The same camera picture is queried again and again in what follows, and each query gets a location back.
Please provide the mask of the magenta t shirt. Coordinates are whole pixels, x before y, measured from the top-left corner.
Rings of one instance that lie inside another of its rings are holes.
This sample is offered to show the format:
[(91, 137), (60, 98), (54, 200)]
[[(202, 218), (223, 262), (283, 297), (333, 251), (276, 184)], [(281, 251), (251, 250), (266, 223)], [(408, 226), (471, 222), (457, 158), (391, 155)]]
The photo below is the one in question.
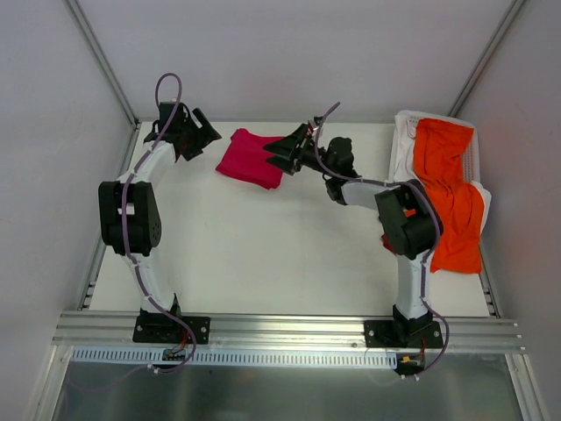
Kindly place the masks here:
[(245, 128), (238, 128), (231, 135), (231, 143), (216, 171), (234, 180), (255, 184), (264, 189), (277, 189), (281, 184), (283, 172), (266, 161), (273, 155), (264, 149), (264, 146), (277, 140), (281, 140), (281, 137), (259, 136)]

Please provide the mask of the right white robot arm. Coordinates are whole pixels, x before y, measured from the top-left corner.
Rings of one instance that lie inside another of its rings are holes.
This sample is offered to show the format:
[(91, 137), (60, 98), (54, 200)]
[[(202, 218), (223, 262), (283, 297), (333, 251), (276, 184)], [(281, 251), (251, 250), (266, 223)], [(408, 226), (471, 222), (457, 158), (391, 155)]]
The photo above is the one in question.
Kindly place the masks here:
[(428, 266), (444, 228), (422, 184), (366, 180), (354, 169), (352, 141), (336, 137), (318, 145), (320, 127), (302, 124), (287, 137), (263, 147), (266, 161), (293, 175), (303, 167), (323, 176), (330, 199), (378, 213), (383, 234), (398, 260), (398, 293), (392, 322), (374, 330), (391, 346), (413, 346), (433, 322), (427, 301)]

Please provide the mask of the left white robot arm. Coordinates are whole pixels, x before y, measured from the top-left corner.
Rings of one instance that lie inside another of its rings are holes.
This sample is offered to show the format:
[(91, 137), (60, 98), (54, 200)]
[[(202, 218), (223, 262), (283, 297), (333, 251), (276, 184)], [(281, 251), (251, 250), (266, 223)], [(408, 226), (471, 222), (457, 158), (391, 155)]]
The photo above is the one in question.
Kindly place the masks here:
[(142, 297), (140, 316), (153, 322), (162, 341), (173, 342), (183, 322), (177, 295), (158, 263), (163, 225), (155, 190), (178, 160), (193, 160), (222, 136), (199, 108), (162, 102), (158, 109), (138, 160), (115, 181), (99, 185), (98, 204), (103, 243), (131, 270)]

